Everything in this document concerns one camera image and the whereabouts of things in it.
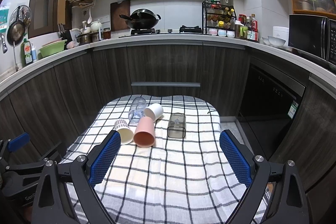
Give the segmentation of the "pink plastic cup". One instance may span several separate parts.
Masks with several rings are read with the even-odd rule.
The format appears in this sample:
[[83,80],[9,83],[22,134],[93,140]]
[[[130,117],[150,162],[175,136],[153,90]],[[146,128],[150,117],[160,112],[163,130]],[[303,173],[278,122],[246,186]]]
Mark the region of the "pink plastic cup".
[[154,122],[150,117],[142,117],[139,120],[133,140],[139,147],[150,147],[155,143]]

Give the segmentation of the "white red patterned cup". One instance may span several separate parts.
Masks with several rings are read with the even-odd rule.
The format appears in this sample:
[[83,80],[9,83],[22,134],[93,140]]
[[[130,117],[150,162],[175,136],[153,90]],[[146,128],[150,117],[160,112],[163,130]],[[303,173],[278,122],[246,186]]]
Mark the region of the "white red patterned cup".
[[124,119],[118,119],[114,123],[114,130],[120,134],[121,144],[126,145],[133,141],[134,133],[130,129],[128,122]]

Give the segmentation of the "hanging frying pan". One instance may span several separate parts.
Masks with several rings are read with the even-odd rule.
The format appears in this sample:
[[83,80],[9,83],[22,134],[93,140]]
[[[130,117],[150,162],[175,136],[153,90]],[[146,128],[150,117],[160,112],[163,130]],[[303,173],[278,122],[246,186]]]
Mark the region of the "hanging frying pan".
[[22,41],[26,29],[24,22],[19,18],[20,9],[21,6],[18,6],[16,12],[14,13],[15,21],[10,24],[7,32],[7,41],[13,47]]

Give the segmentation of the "smoky square transparent cup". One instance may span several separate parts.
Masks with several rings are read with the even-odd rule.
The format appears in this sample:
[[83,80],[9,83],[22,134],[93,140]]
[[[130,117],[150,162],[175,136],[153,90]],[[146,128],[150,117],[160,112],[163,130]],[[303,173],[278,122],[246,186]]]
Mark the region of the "smoky square transparent cup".
[[173,113],[170,116],[167,127],[167,136],[175,139],[183,139],[186,136],[186,117],[183,113]]

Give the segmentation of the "black wok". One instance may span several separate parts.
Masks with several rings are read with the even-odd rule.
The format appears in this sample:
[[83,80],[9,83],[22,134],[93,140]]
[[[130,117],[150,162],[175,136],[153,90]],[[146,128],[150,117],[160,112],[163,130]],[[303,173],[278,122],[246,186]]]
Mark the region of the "black wok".
[[159,14],[154,14],[148,9],[138,9],[135,10],[131,16],[120,14],[119,17],[124,19],[126,25],[134,30],[145,30],[154,28],[161,16]]

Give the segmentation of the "checkered white tablecloth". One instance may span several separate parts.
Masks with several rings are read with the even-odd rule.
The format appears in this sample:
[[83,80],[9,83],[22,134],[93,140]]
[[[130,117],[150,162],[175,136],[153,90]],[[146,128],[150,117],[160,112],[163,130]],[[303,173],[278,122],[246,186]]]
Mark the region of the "checkered white tablecloth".
[[[96,193],[115,223],[224,223],[246,191],[219,145],[220,116],[191,96],[145,96],[159,103],[155,144],[122,145]],[[167,136],[173,113],[186,117],[186,136]]]

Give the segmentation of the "green dish soap bottle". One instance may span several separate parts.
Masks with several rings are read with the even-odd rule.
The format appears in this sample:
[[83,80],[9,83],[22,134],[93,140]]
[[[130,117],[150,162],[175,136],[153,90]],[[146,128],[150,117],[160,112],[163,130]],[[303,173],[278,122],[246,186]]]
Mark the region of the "green dish soap bottle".
[[22,45],[21,45],[21,59],[22,59],[22,66],[25,67],[26,65],[29,65],[33,63],[33,54],[32,54],[32,46],[30,41],[28,41],[26,38],[23,39]]

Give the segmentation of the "gas stove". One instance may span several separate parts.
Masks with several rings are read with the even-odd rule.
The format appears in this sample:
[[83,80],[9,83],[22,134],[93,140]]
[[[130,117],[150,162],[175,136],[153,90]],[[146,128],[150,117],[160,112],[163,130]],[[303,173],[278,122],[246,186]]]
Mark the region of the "gas stove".
[[120,38],[123,37],[129,37],[129,36],[141,36],[141,35],[165,35],[165,34],[202,34],[202,29],[199,26],[195,27],[187,27],[187,26],[181,26],[178,29],[159,29],[159,28],[152,28],[152,29],[145,29],[145,30],[133,30],[131,29],[130,32],[127,34],[120,36]]

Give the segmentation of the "green basin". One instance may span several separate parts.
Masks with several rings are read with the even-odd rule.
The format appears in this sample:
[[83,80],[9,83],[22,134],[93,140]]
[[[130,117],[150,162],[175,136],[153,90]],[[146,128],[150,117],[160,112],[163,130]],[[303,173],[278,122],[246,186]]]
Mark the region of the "green basin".
[[41,57],[49,57],[56,53],[64,51],[64,45],[67,40],[59,40],[57,42],[48,43],[40,48]]

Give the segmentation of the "white rice cooker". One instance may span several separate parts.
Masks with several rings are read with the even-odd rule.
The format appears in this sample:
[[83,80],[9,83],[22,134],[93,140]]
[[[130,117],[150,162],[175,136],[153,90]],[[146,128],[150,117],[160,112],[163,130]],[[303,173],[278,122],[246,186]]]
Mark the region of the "white rice cooker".
[[282,26],[273,26],[273,36],[276,38],[280,38],[285,40],[285,42],[288,42],[289,37],[289,28],[288,27],[282,27]]

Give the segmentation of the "black microwave oven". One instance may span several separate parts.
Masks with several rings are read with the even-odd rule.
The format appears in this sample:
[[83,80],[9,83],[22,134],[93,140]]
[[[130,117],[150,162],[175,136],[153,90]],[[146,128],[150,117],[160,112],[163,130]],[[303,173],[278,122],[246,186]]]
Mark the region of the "black microwave oven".
[[334,66],[335,20],[318,15],[291,14],[288,46]]

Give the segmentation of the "white bowl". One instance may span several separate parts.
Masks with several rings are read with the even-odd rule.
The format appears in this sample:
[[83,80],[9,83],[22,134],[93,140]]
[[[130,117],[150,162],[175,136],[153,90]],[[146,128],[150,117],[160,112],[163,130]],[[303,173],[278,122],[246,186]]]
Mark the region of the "white bowl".
[[281,48],[282,46],[285,45],[286,40],[281,39],[281,38],[277,38],[274,36],[268,36],[268,40],[271,44],[272,47],[276,47],[276,48]]

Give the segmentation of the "small white cup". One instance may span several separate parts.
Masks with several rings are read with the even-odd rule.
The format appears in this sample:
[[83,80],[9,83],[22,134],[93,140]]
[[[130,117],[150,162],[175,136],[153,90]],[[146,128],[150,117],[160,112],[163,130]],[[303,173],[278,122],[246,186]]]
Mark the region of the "small white cup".
[[159,103],[153,103],[143,111],[146,117],[150,117],[154,122],[163,116],[163,107]]

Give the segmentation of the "dark built-in dishwasher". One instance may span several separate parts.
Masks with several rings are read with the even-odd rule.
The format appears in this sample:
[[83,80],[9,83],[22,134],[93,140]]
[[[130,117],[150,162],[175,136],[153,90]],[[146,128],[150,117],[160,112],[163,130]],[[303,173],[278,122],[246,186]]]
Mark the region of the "dark built-in dishwasher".
[[251,57],[238,121],[252,152],[270,159],[302,102],[309,72],[286,61]]

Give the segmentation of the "black spice rack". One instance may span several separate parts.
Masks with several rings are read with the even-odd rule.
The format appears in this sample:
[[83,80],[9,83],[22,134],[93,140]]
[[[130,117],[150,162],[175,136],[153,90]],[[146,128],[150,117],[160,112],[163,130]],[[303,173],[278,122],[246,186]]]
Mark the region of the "black spice rack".
[[222,5],[219,1],[202,2],[202,31],[210,35],[214,30],[230,30],[235,28],[237,19],[234,6]]

